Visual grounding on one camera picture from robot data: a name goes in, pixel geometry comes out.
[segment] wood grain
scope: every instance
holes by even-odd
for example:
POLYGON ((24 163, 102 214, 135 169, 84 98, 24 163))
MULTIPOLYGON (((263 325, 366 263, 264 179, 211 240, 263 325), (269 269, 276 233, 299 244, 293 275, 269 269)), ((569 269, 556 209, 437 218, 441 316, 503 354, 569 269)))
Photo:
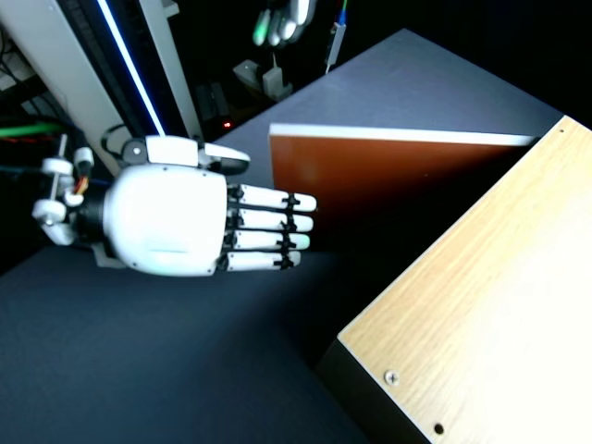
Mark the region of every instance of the wood grain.
POLYGON ((564 117, 339 340, 434 442, 592 442, 592 132, 564 117))

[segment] back of robotic hand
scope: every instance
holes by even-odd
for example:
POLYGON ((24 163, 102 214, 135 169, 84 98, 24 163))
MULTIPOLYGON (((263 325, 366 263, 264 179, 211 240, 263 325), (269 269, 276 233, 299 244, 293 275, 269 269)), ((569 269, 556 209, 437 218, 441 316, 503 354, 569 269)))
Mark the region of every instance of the back of robotic hand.
POLYGON ((92 151, 74 165, 45 159, 50 195, 32 215, 56 244, 90 244, 99 266, 130 267, 162 276, 211 276, 217 270, 279 270, 296 266, 309 246, 312 196, 228 184, 249 157, 229 148, 174 136, 134 139, 112 186, 84 194, 92 151))

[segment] screw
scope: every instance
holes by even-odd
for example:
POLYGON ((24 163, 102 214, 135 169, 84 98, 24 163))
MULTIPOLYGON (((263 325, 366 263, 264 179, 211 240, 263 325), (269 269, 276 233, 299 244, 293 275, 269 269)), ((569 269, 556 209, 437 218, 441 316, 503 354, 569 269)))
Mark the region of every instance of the screw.
POLYGON ((399 375, 397 375, 397 372, 395 372, 393 370, 387 370, 385 372, 385 382, 392 387, 398 386, 399 385, 399 375))

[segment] dark gray tabletop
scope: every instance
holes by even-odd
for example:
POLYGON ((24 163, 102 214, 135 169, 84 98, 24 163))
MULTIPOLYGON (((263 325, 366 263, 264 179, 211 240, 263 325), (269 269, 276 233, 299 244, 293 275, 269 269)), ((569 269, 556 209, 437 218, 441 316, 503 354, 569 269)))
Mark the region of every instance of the dark gray tabletop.
POLYGON ((560 118, 531 95, 403 30, 217 142, 252 157, 242 180, 272 186, 272 122, 542 136, 560 118))
MULTIPOLYGON (((401 31, 220 142, 253 157, 241 179, 268 186, 273 121, 541 135, 559 117, 401 31)), ((0 278, 0 442, 364 442, 310 369, 395 278, 358 256, 175 279, 38 253, 0 278)))

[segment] robot finger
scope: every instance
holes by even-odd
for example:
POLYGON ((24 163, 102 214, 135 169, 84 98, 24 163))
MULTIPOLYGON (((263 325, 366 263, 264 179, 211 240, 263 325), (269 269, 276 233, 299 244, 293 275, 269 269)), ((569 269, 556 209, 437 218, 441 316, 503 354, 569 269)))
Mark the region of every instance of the robot finger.
POLYGON ((269 231, 229 231, 227 245, 231 250, 305 250, 311 241, 304 234, 269 231))
POLYGON ((270 229, 305 233, 313 229, 314 224, 313 219, 309 216, 245 210, 243 208, 231 208, 228 210, 227 215, 227 226, 229 228, 270 229))
POLYGON ((311 212, 316 209, 316 199, 308 194, 271 190, 251 185, 229 185, 228 198, 231 202, 239 204, 280 210, 311 212))
POLYGON ((218 268, 225 271, 284 270, 300 261, 300 252, 232 252, 221 258, 218 268))

